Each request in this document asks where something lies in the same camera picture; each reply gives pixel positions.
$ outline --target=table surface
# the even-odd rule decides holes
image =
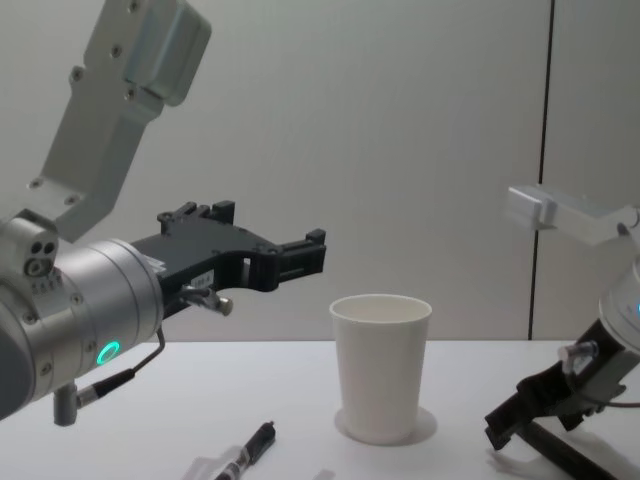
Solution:
[[[278,440],[246,480],[567,479],[519,438],[493,453],[483,420],[520,379],[551,365],[559,345],[429,343],[421,405],[437,431],[414,445],[372,447],[336,429],[333,342],[169,344],[132,383],[82,410],[74,427],[52,424],[51,397],[4,420],[0,478],[213,480],[237,446],[273,420]],[[79,386],[153,348],[122,355]],[[625,383],[625,399],[637,400],[640,372]],[[566,439],[620,479],[637,479],[639,429],[638,411],[609,409]]]

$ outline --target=robotic arm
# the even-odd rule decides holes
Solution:
[[[640,210],[632,206],[606,210],[525,186],[509,189],[508,215],[527,228],[555,228],[592,246],[630,236],[640,247]],[[574,345],[560,349],[561,361],[522,380],[517,392],[487,415],[486,433],[496,450],[516,434],[574,478],[614,478],[534,422],[558,417],[573,430],[607,407],[640,407],[611,401],[626,390],[620,381],[640,363],[640,258],[600,298],[599,311],[600,319]]]
[[[58,255],[113,209],[146,125],[186,97],[211,35],[184,0],[106,0],[41,174],[0,210],[0,420],[55,392],[54,417],[135,376],[164,346],[162,321],[191,305],[228,315],[216,290],[275,290],[319,273],[325,233],[273,244],[233,225],[235,205],[187,203],[159,235]],[[156,353],[80,392],[75,379],[150,339]]]
[[[511,187],[508,215],[533,230],[556,228],[596,246],[630,236],[640,248],[640,210],[606,210],[542,186]],[[640,355],[640,258],[600,299],[600,320],[626,349]]]

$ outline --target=white paper cup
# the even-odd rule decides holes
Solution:
[[[356,440],[389,445],[416,428],[431,306],[399,295],[359,295],[330,307],[344,427]]]

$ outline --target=pen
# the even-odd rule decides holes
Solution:
[[[238,458],[227,465],[215,480],[239,480],[245,470],[255,465],[275,441],[276,429],[273,428],[273,422],[265,423],[247,442]]]

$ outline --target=cup rim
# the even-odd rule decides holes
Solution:
[[[358,300],[358,299],[363,299],[363,298],[396,298],[396,299],[401,299],[401,300],[410,300],[414,303],[418,303],[421,306],[423,306],[426,309],[426,312],[424,315],[420,315],[417,316],[415,318],[408,318],[406,320],[400,320],[400,321],[393,321],[393,322],[377,322],[377,321],[372,321],[372,320],[363,320],[362,318],[355,318],[355,317],[349,317],[347,315],[342,315],[340,313],[337,313],[335,311],[335,307],[342,303],[342,302],[346,302],[348,300]],[[331,313],[331,315],[334,318],[339,318],[341,320],[346,320],[348,322],[354,322],[354,323],[365,323],[367,325],[403,325],[403,324],[407,324],[407,323],[415,323],[415,322],[419,322],[419,321],[429,321],[429,319],[431,318],[431,315],[433,313],[433,307],[425,302],[424,300],[420,300],[419,298],[415,298],[415,297],[409,297],[407,295],[394,295],[394,294],[389,294],[389,293],[365,293],[362,295],[351,295],[348,297],[343,297],[343,298],[339,298],[337,300],[335,300],[334,302],[331,303],[331,305],[329,306],[329,312]]]

